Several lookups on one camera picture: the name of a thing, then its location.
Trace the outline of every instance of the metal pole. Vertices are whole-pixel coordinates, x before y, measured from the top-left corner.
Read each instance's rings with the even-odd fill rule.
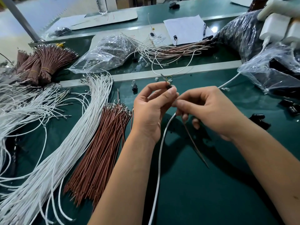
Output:
[[[25,17],[22,15],[22,13],[19,11],[13,0],[2,0],[3,3],[6,5],[6,7],[10,10],[10,12],[13,14],[13,16],[17,19],[17,21],[20,23],[20,25],[25,29],[25,31],[28,33],[28,35],[32,38],[34,42],[38,42],[40,40],[39,36],[36,34],[36,32],[33,30],[33,28],[30,26],[28,21],[25,19]]]

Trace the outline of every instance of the pen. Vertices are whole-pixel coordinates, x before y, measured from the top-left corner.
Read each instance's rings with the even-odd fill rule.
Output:
[[[204,23],[203,37],[205,36],[205,33],[206,33],[206,23]]]

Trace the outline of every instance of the green workbench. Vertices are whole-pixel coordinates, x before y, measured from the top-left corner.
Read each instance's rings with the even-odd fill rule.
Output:
[[[247,9],[241,6],[229,4],[229,0],[190,0],[180,3],[177,11],[170,12],[167,4],[148,7],[138,7],[138,20],[117,25],[108,25],[103,28],[89,30],[111,30],[117,28],[136,27],[147,25],[149,12],[151,23],[161,23],[164,19],[178,18],[200,14],[201,17],[224,15],[245,12]],[[207,21],[208,26],[222,28],[232,18]],[[91,31],[85,31],[85,36],[78,36],[66,40],[65,46],[83,55],[88,51],[93,35],[87,35]],[[239,60],[237,53],[221,46],[219,51],[208,57],[196,57],[191,65],[217,63]],[[178,64],[166,68],[186,66],[189,58],[182,59]],[[111,70],[111,74],[123,74],[151,70],[145,67],[145,63],[133,64],[129,59],[122,67]],[[196,88],[216,85],[219,86],[236,75],[236,69],[208,71],[186,75],[173,76],[173,84],[178,92]],[[80,74],[73,74],[67,70],[58,73],[56,79],[70,80],[81,78]],[[153,78],[137,80],[137,86],[141,90],[148,83],[154,82]],[[120,91],[120,99],[129,108],[133,106],[136,97],[131,90],[131,82],[115,82],[111,99],[116,99],[117,88]],[[253,113],[263,113],[265,121],[272,126],[268,132],[281,142],[289,151],[300,159],[298,149],[299,122],[278,106],[280,98],[265,95],[250,81],[239,76],[229,85],[230,91],[224,93],[244,113],[250,117]],[[73,92],[83,93],[87,86],[74,87]],[[66,115],[72,117],[65,119],[52,119],[47,124],[48,139],[43,158],[50,155],[60,146],[70,130],[81,116],[81,105],[74,102],[73,105],[63,106]],[[174,108],[168,110],[162,121],[164,130],[168,120],[175,112]],[[193,145],[179,118],[172,121],[169,126],[161,157],[161,180],[157,201],[157,208],[153,224],[283,224],[272,202],[251,173],[247,163],[237,149],[230,143],[222,140],[211,130],[201,127],[195,130],[191,123],[187,123],[191,135],[195,139],[199,150],[203,153],[210,169],[208,169],[193,150]],[[127,126],[125,135],[128,136],[130,127]],[[40,155],[44,143],[43,128],[25,135],[21,144],[28,152],[22,152],[19,159],[17,176],[30,172]],[[143,224],[148,224],[155,194],[158,172],[158,153],[160,142],[156,145],[146,194]],[[87,224],[92,213],[92,203],[88,200],[79,208],[76,208],[71,197],[62,196],[62,208],[71,218],[76,219],[65,224]],[[55,220],[52,208],[48,218]],[[34,224],[44,224],[39,215]]]

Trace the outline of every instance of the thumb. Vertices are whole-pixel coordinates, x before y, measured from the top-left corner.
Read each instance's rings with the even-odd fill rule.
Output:
[[[192,102],[188,102],[186,100],[177,100],[174,102],[172,106],[177,107],[181,111],[187,114],[191,114],[196,116],[197,118],[201,119],[200,116],[202,116],[202,112],[204,111],[204,107],[194,104]]]
[[[157,107],[162,108],[167,103],[171,103],[176,98],[176,87],[171,87],[167,91],[165,91],[163,94],[158,96],[157,98],[151,100],[151,103],[154,103]]]

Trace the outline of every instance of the right hand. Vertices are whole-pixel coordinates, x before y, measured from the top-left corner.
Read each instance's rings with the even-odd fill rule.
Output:
[[[172,104],[177,107],[176,115],[183,121],[191,114],[225,140],[233,140],[251,121],[216,86],[200,87],[186,91]],[[198,119],[193,126],[200,127]]]

